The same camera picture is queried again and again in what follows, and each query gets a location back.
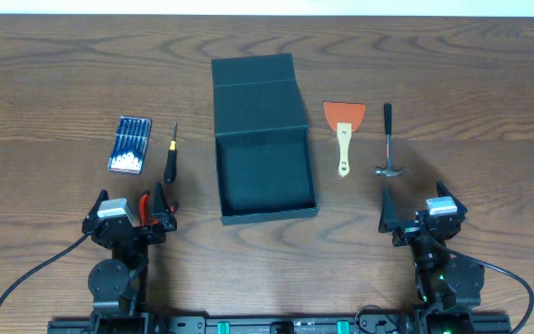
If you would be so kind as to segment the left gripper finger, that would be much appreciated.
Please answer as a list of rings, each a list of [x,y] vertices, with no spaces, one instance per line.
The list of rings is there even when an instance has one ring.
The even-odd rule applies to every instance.
[[[98,219],[98,210],[102,202],[106,200],[108,200],[108,192],[106,191],[106,189],[102,189],[97,199],[95,200],[95,204],[93,205],[93,207],[91,208],[91,210],[89,211],[89,213],[87,213],[85,217],[85,220],[87,222],[93,222]]]
[[[167,203],[161,182],[157,182],[155,185],[152,216],[155,224],[174,226],[174,208]]]

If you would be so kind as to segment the black mounting rail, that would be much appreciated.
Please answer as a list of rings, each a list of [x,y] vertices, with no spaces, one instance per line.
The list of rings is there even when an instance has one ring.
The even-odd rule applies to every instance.
[[[421,322],[411,315],[365,314],[359,317],[229,317],[143,315],[131,319],[52,320],[48,334],[367,334],[367,333],[509,333],[507,315],[428,315]]]

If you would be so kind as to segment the black yellow screwdriver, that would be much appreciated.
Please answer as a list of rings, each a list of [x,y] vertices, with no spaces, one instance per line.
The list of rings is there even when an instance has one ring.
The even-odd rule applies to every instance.
[[[163,180],[167,184],[173,183],[177,175],[177,155],[178,155],[177,141],[176,141],[177,129],[178,129],[178,122],[175,122],[173,126],[172,140],[169,146],[169,150],[167,154],[167,161],[166,161],[164,175],[163,175]]]

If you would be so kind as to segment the dark green open box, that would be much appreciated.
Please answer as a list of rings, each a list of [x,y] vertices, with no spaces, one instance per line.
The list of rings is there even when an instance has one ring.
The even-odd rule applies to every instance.
[[[214,59],[211,71],[222,223],[316,216],[309,122],[291,54]]]

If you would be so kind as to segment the blue precision screwdriver set case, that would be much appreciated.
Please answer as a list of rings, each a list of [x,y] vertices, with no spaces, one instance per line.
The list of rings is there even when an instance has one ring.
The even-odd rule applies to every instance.
[[[108,170],[113,173],[140,174],[151,128],[150,119],[121,116],[108,159]]]

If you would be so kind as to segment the red handled pliers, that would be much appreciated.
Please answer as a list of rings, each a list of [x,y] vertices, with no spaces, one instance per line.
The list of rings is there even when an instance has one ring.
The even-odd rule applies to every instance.
[[[142,193],[140,200],[138,201],[138,211],[139,211],[139,218],[140,218],[140,225],[145,226],[148,223],[147,219],[147,201],[150,197],[150,191],[146,190]],[[175,214],[178,209],[178,202],[173,201],[170,204],[169,212],[170,214]]]

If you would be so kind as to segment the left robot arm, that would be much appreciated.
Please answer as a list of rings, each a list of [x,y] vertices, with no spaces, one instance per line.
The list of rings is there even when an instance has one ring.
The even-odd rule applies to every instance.
[[[160,182],[139,200],[139,218],[127,199],[110,199],[102,190],[83,220],[82,232],[111,257],[88,277],[93,295],[92,333],[165,333],[163,316],[147,310],[148,247],[177,229],[178,203],[169,204]]]

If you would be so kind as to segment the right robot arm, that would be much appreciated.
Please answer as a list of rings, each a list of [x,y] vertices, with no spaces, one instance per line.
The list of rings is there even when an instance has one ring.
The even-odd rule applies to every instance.
[[[423,302],[400,318],[401,333],[475,331],[472,310],[481,304],[485,268],[446,246],[461,232],[468,210],[440,181],[437,192],[414,219],[400,221],[390,191],[382,190],[378,231],[390,234],[393,246],[411,249],[416,290]]]

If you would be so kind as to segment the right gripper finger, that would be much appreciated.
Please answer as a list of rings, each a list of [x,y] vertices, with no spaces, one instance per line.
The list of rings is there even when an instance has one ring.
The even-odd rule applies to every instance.
[[[378,224],[379,232],[392,232],[398,223],[396,210],[387,187],[382,189],[382,207]]]
[[[457,207],[460,207],[462,205],[462,203],[456,197],[454,197],[454,195],[450,192],[450,190],[445,186],[445,184],[441,180],[437,181],[436,188],[437,188],[437,193],[438,193],[439,198],[450,197],[454,201]]]

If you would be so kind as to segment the small claw hammer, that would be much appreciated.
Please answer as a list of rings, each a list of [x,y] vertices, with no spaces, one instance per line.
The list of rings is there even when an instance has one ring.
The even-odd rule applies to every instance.
[[[392,163],[392,105],[385,103],[383,106],[384,126],[386,136],[386,166],[376,167],[375,175],[384,175],[385,177],[395,177],[403,172],[403,168],[396,170]]]

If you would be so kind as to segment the orange scraper wooden handle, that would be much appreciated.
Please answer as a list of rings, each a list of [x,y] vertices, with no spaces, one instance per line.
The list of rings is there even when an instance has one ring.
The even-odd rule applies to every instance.
[[[345,177],[350,172],[350,140],[362,124],[366,106],[360,103],[332,102],[323,103],[324,116],[337,134],[339,162],[337,172]]]

